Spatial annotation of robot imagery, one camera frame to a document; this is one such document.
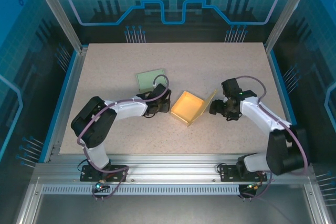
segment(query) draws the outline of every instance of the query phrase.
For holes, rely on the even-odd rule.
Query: blue trim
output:
[[[265,25],[268,23],[268,21],[271,18],[271,15],[278,3],[278,0],[274,0],[272,7],[266,17],[266,20],[264,22],[233,22],[230,21],[225,14],[218,8],[216,5],[208,5],[206,4],[206,0],[185,0],[182,4],[182,20],[181,21],[166,21],[165,20],[165,10],[164,10],[164,4],[161,0],[140,0],[140,5],[133,5],[130,8],[127,9],[127,11],[117,20],[117,22],[105,22],[105,23],[84,23],[79,17],[79,14],[75,8],[74,3],[72,0],[68,0],[69,4],[75,14],[75,17],[77,18],[77,21],[79,24],[82,26],[117,26],[119,25],[134,9],[145,9],[145,4],[148,3],[155,3],[160,5],[160,10],[161,10],[161,22],[165,25],[181,25],[185,23],[185,18],[186,18],[186,5],[188,3],[201,3],[202,8],[208,8],[208,9],[213,9],[217,14],[225,20],[229,25]]]
[[[0,149],[0,162],[1,162],[1,159],[2,159],[2,157],[5,154],[5,150],[6,150],[7,146],[8,146],[9,140],[11,139],[12,133],[13,133],[14,128],[16,126],[17,120],[19,119],[21,111],[23,109],[23,101],[22,101],[22,95],[21,95],[20,89],[18,87],[16,87],[14,84],[10,83],[1,74],[0,74],[0,81],[3,81],[10,89],[12,89],[16,93],[17,100],[19,102],[19,108],[16,111],[15,117],[14,117],[14,119],[12,121],[12,124],[10,125],[11,127],[9,128],[9,130],[7,132],[7,135],[6,135],[6,138],[5,138],[5,141],[4,141],[4,143],[3,143],[3,145],[2,145],[2,147]]]
[[[324,107],[327,111],[328,117],[330,119],[330,122],[332,124],[332,126],[334,127],[334,130],[336,131],[336,122],[335,122],[335,118],[331,112],[331,109],[329,108],[329,100],[330,100],[330,94],[331,92],[336,89],[336,82],[334,82],[332,85],[330,85],[327,89],[327,93],[325,95],[325,100],[324,100]]]
[[[72,57],[71,57],[69,67],[68,67],[67,74],[65,75],[65,78],[64,78],[64,82],[63,82],[61,92],[60,92],[59,97],[58,97],[58,101],[57,101],[57,104],[56,104],[56,107],[55,107],[54,115],[51,119],[48,134],[47,134],[46,140],[44,142],[44,146],[43,146],[43,149],[42,149],[42,152],[41,152],[41,155],[40,155],[40,159],[38,161],[39,163],[43,163],[44,159],[47,155],[48,147],[49,147],[50,141],[51,141],[51,136],[53,135],[53,132],[54,132],[56,120],[57,120],[57,117],[58,117],[58,114],[59,114],[59,110],[60,110],[62,101],[64,99],[65,90],[66,90],[68,82],[69,82],[69,78],[70,78],[70,75],[71,75],[71,72],[72,72],[72,68],[74,67],[74,62],[75,62],[76,55],[77,55],[77,52],[74,50],[74,52],[72,54]]]
[[[277,59],[275,57],[275,54],[273,52],[273,49],[271,50],[270,55],[271,55],[271,58],[272,58],[272,61],[273,61],[273,64],[274,64],[275,72],[278,76],[279,84],[280,84],[280,87],[281,87],[281,90],[282,90],[282,93],[283,93],[283,98],[285,99],[285,104],[286,104],[286,107],[288,109],[288,113],[289,113],[291,123],[292,123],[292,125],[296,125],[297,121],[296,121],[296,118],[295,118],[295,115],[294,115],[294,111],[293,111],[292,105],[290,103],[289,96],[288,96],[288,93],[287,93],[287,90],[286,90],[286,86],[285,86],[285,83],[283,81],[283,78],[282,78],[282,75],[281,75],[281,72],[280,72],[280,68],[279,68]]]

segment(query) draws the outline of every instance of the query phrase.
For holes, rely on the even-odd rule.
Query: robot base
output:
[[[259,176],[258,173],[246,173],[244,178],[242,178],[238,172],[236,165],[226,165],[221,164],[217,168],[221,175],[221,182],[262,182],[267,181],[266,174]]]
[[[126,167],[125,165],[111,165],[109,170],[117,170]],[[106,178],[106,182],[119,182],[123,176],[123,172],[118,172]],[[104,179],[103,173],[94,169],[91,165],[83,165],[79,180],[81,182],[97,182]]]

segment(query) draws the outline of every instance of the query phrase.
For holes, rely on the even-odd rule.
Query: vent slot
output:
[[[97,195],[109,194],[116,185]],[[93,185],[44,185],[42,194],[90,195]],[[239,195],[238,185],[121,185],[116,195]]]

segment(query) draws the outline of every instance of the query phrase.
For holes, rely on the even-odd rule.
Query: open box lid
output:
[[[203,112],[209,106],[216,93],[217,89],[215,89],[215,91],[203,102],[202,106],[199,108],[199,110],[197,110],[196,114],[194,115],[194,117],[191,119],[190,123],[188,123],[187,126],[192,125],[196,121],[196,119],[203,114]]]
[[[143,72],[143,73],[137,73],[137,80],[138,80],[138,85],[139,85],[139,91],[140,93],[145,93],[149,91],[153,91],[153,81],[156,76],[164,74],[163,69],[158,69],[158,70],[153,70],[153,71],[148,71],[148,72]],[[156,80],[157,84],[163,84],[167,86],[166,79],[163,76],[158,77]]]

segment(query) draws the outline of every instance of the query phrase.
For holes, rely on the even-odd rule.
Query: metal floor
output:
[[[98,201],[90,196],[43,195],[34,224],[283,224],[312,223],[302,188],[273,186],[262,197],[269,202],[238,196],[113,196]]]

